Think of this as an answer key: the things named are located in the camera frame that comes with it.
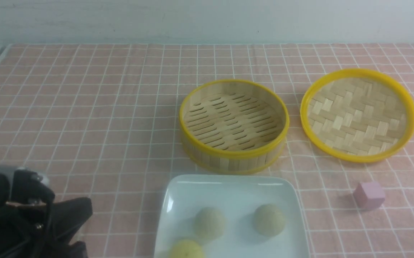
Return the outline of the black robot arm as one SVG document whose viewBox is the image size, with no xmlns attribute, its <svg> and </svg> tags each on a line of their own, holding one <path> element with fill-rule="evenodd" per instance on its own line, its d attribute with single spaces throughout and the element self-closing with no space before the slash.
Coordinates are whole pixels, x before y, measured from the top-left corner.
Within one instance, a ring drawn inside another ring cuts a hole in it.
<svg viewBox="0 0 414 258">
<path fill-rule="evenodd" d="M 0 258 L 87 258 L 74 235 L 93 214 L 88 197 L 55 203 L 48 177 L 0 164 Z"/>
</svg>

